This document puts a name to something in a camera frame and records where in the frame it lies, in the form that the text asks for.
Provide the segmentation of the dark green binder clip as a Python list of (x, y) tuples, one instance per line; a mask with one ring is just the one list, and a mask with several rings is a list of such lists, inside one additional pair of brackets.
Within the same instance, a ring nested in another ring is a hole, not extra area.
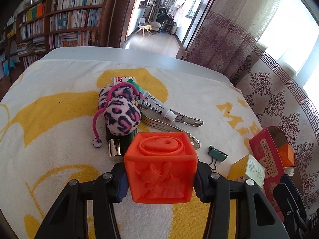
[(228, 157), (226, 153), (223, 153), (213, 146), (209, 147), (208, 155), (211, 157), (211, 163), (209, 164), (211, 170), (216, 170), (216, 163), (224, 162), (224, 160)]

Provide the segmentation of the red-orange embossed cube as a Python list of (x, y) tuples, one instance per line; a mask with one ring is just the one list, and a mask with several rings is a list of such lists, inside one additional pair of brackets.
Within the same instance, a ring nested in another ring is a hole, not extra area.
[(189, 202), (197, 163), (186, 133), (137, 133), (124, 156), (132, 200), (145, 204)]

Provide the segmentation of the white green medicine box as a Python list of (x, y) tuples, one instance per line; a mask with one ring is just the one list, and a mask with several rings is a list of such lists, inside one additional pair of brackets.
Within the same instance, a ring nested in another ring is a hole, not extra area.
[(264, 185), (265, 169), (251, 154), (232, 164), (228, 174), (228, 180), (243, 182), (246, 179), (254, 180), (261, 188)]

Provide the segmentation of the brown cosmetic bottle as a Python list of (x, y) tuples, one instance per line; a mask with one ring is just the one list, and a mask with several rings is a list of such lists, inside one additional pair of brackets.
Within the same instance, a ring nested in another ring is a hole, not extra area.
[(106, 127), (106, 143), (111, 160), (122, 160), (120, 140), (117, 136), (113, 135), (108, 127)]

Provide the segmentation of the dark green cosmetic tube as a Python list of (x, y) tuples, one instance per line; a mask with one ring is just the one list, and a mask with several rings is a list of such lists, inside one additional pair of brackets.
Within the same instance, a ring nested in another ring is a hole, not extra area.
[(136, 134), (137, 134), (137, 129), (133, 130), (130, 134), (128, 134), (128, 141), (132, 142)]

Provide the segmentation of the leopard print plush toy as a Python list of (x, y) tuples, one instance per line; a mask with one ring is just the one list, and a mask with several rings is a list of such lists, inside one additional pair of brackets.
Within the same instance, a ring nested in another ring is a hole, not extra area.
[(102, 146), (102, 140), (96, 129), (98, 117), (104, 116), (106, 127), (112, 135), (129, 135), (137, 129), (141, 122), (141, 112), (137, 107), (137, 101), (142, 97), (143, 94), (132, 83), (128, 82), (121, 82), (100, 90), (98, 111), (92, 121), (95, 136), (93, 146), (95, 148)]

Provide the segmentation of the white green ointment tube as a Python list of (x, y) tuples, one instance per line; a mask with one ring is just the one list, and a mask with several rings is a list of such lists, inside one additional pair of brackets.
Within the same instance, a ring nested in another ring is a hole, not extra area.
[(133, 79), (128, 79), (128, 83), (134, 85), (138, 92), (142, 94), (141, 99), (138, 101), (140, 105), (147, 107), (148, 109), (152, 110), (153, 112), (157, 113), (163, 118), (166, 118), (170, 121), (175, 121), (177, 115), (174, 114), (168, 106), (164, 105), (164, 103), (162, 103), (159, 99), (155, 98), (148, 91), (142, 89), (137, 83), (134, 82)]

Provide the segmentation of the light orange embossed cube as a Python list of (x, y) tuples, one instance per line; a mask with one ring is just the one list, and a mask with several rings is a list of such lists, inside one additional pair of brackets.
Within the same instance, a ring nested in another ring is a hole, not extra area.
[(290, 144), (282, 145), (277, 150), (284, 168), (295, 166), (294, 150)]

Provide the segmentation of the red biscuit tin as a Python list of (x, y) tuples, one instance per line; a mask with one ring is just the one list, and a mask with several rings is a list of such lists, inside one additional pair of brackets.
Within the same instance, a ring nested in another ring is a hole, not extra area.
[(255, 159), (265, 169), (263, 189), (266, 198), (269, 200), (280, 219), (283, 219), (283, 214), (273, 197), (273, 190), (280, 183), (281, 176), (285, 174), (277, 150), (285, 144), (288, 144), (288, 140), (286, 139), (284, 132), (276, 126), (264, 128), (249, 140), (249, 145)]

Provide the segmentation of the silver metal spring clamp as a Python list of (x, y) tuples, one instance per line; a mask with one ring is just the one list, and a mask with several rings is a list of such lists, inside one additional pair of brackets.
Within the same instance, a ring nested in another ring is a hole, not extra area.
[(203, 125), (203, 121), (201, 119), (189, 117), (179, 112), (172, 111), (177, 115), (177, 117), (174, 121), (170, 121), (145, 106), (139, 105), (138, 108), (141, 112), (142, 122), (145, 125), (164, 132), (184, 132), (187, 134), (193, 148), (195, 150), (200, 148), (200, 141), (189, 132), (179, 128), (176, 123), (179, 122), (188, 126), (200, 127)]

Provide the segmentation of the white yellow towel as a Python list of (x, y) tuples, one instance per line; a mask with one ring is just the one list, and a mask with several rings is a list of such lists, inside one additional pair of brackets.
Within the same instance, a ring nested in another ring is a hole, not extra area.
[(113, 137), (94, 115), (125, 77), (175, 111), (164, 134), (187, 132), (202, 162), (211, 146), (226, 153), (222, 175), (262, 128), (242, 92), (222, 81), (135, 64), (37, 61), (1, 100), (1, 211), (17, 237), (35, 237), (68, 181), (94, 180), (121, 161), (131, 137)]

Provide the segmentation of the white red small box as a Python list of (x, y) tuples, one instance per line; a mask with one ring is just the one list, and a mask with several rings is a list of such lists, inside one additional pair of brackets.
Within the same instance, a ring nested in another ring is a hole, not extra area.
[(136, 81), (135, 77), (113, 77), (112, 85), (115, 86), (119, 83), (125, 83), (128, 80)]

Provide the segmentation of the patterned purple curtain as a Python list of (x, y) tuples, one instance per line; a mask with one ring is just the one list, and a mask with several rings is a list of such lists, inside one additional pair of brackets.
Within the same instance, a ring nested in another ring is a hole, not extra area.
[(216, 0), (185, 60), (239, 88), (295, 152), (306, 210), (318, 208), (318, 22), (301, 0)]

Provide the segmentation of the wooden bookshelf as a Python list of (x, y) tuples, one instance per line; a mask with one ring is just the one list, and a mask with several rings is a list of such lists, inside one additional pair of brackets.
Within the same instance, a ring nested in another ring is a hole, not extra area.
[(56, 48), (108, 46), (116, 0), (39, 0), (4, 29), (1, 51), (17, 56), (27, 68)]

